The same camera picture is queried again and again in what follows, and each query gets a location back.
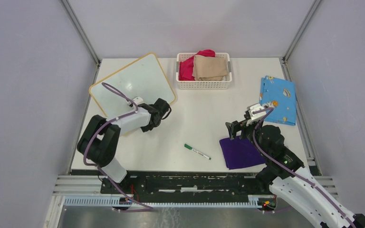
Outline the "yellow-framed whiteboard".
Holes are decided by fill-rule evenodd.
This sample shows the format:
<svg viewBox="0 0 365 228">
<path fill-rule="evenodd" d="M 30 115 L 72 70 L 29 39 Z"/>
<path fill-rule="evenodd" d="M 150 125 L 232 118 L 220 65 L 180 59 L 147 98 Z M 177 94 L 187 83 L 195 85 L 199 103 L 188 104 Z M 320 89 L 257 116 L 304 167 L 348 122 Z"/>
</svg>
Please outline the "yellow-framed whiteboard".
<svg viewBox="0 0 365 228">
<path fill-rule="evenodd" d="M 138 59 L 105 58 L 98 70 L 96 81 L 90 86 L 91 96 L 86 120 L 98 114 L 113 119 L 132 111 L 127 101 L 109 90 L 108 83 L 128 98 L 140 97 L 146 104 L 154 104 L 158 98 L 173 104 L 176 100 L 172 85 L 154 53 Z"/>
</svg>

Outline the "green whiteboard marker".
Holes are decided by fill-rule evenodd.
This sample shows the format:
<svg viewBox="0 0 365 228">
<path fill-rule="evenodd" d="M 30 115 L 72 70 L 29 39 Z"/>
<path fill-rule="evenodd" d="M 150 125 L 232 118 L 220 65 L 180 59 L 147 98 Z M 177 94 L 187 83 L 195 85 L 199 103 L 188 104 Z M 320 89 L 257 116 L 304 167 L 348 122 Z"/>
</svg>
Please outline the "green whiteboard marker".
<svg viewBox="0 0 365 228">
<path fill-rule="evenodd" d="M 208 160 L 211 160 L 211 157 L 210 157 L 210 156 L 208 156 L 208 155 L 206 155 L 206 154 L 202 153 L 201 151 L 199 151 L 199 150 L 197 150 L 197 149 L 195 149 L 195 148 L 191 147 L 190 145 L 188 145 L 188 144 L 186 144 L 186 143 L 184 144 L 184 147 L 185 147 L 186 149 L 188 149 L 188 150 L 190 150 L 190 151 L 193 151 L 193 152 L 195 152 L 196 154 L 198 154 L 198 155 L 200 155 L 200 156 L 202 156 L 202 157 L 204 157 L 204 158 L 208 159 Z"/>
</svg>

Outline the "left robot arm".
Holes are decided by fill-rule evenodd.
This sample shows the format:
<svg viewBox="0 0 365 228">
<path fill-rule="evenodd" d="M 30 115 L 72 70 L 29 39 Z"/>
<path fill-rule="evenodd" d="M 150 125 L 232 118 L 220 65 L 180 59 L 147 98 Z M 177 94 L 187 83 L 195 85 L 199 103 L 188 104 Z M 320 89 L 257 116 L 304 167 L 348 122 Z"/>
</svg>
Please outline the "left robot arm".
<svg viewBox="0 0 365 228">
<path fill-rule="evenodd" d="M 93 162 L 98 170 L 112 179 L 112 187 L 118 193 L 130 189 L 128 171 L 115 158 L 122 134 L 141 129 L 148 132 L 158 127 L 171 112 L 169 103 L 159 98 L 154 104 L 133 104 L 134 110 L 111 120 L 94 115 L 77 143 L 77 151 Z"/>
</svg>

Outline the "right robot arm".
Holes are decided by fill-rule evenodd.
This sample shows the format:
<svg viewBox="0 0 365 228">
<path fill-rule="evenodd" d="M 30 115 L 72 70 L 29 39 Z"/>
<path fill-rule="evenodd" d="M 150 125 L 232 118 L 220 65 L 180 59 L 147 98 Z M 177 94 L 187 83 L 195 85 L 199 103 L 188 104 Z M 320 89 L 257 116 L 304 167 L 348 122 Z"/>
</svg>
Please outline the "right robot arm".
<svg viewBox="0 0 365 228">
<path fill-rule="evenodd" d="M 229 137 L 251 142 L 264 157 L 266 167 L 256 175 L 258 192 L 271 192 L 283 199 L 315 228 L 365 228 L 365 215 L 353 213 L 339 203 L 304 166 L 303 161 L 284 145 L 277 126 L 263 122 L 226 122 Z"/>
</svg>

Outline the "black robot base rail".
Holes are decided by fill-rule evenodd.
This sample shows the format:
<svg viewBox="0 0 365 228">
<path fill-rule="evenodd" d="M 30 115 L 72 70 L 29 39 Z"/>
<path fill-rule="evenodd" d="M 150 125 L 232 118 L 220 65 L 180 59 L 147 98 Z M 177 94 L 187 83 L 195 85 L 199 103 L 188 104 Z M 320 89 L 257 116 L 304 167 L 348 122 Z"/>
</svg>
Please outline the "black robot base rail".
<svg viewBox="0 0 365 228">
<path fill-rule="evenodd" d="M 118 185 L 141 203 L 239 203 L 270 196 L 255 173 L 128 171 Z"/>
</svg>

